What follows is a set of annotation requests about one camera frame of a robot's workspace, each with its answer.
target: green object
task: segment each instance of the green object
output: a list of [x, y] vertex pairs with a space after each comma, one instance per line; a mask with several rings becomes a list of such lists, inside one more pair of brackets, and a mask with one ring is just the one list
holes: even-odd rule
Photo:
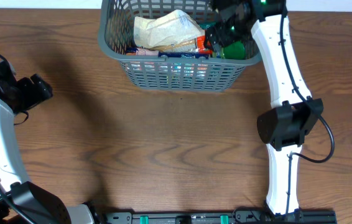
[[207, 29], [215, 24], [216, 24], [216, 22], [204, 22], [199, 25], [200, 25], [201, 29]]
[[228, 224], [228, 215], [220, 216], [220, 224]]
[[140, 217], [140, 224], [149, 224], [149, 217]]
[[245, 59], [245, 47], [241, 41], [234, 42], [222, 49], [221, 55], [226, 59]]

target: wooden tabletop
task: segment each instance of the wooden tabletop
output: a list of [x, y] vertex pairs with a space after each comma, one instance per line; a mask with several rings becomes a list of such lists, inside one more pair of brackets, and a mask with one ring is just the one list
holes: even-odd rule
[[[270, 109], [263, 64], [224, 93], [141, 90], [99, 49], [99, 17], [0, 9], [0, 53], [17, 78], [39, 73], [54, 92], [15, 127], [34, 183], [67, 206], [95, 200], [109, 211], [262, 207], [269, 161], [256, 118]], [[302, 75], [336, 139], [329, 162], [299, 162], [299, 204], [332, 208], [338, 223], [352, 223], [352, 13], [292, 12], [290, 25]], [[302, 152], [320, 159], [329, 147], [318, 123]]]

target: robotic arm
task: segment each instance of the robotic arm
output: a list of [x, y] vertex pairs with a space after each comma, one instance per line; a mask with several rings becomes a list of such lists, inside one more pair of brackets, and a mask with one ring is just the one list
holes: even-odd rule
[[[11, 200], [17, 210], [22, 210], [33, 220], [30, 223], [336, 223], [334, 212], [302, 211], [297, 201], [298, 159], [292, 160], [292, 156], [304, 157], [299, 154], [302, 144], [321, 117], [323, 105], [321, 99], [312, 99], [300, 74], [283, 3], [283, 0], [229, 0], [213, 4], [212, 8], [218, 10], [224, 22], [217, 23], [206, 31], [207, 41], [215, 50], [250, 32], [263, 58], [272, 107], [257, 119], [259, 136], [267, 146], [270, 162], [270, 186], [265, 210], [131, 214], [100, 213], [90, 204], [66, 208], [58, 197], [30, 182], [21, 161], [13, 126], [15, 114], [27, 111], [52, 97], [51, 87], [38, 75], [16, 82], [10, 63], [0, 56], [0, 188], [5, 197]], [[330, 156], [331, 154], [322, 161], [328, 160]], [[9, 214], [11, 207], [3, 198], [0, 194], [0, 223], [3, 223], [2, 219]], [[25, 221], [17, 216], [10, 223]]]

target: wood grain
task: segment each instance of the wood grain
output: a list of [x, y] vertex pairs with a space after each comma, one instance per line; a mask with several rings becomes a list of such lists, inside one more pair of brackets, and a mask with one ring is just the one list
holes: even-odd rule
[[[224, 93], [144, 91], [98, 47], [100, 11], [0, 9], [0, 53], [17, 76], [39, 73], [54, 98], [16, 127], [32, 180], [66, 205], [87, 200], [145, 211], [261, 207], [266, 147], [256, 118], [269, 109], [263, 65]], [[336, 139], [326, 164], [300, 161], [302, 208], [332, 208], [352, 223], [352, 13], [290, 13], [302, 74]], [[329, 140], [317, 124], [304, 154]]]

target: blue package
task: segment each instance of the blue package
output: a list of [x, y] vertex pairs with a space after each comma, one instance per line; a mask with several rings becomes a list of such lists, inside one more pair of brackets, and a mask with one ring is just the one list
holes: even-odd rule
[[199, 54], [199, 53], [181, 53], [181, 52], [159, 52], [159, 56], [167, 56], [167, 57], [178, 57], [178, 58], [200, 58], [205, 57], [209, 58], [209, 54]]

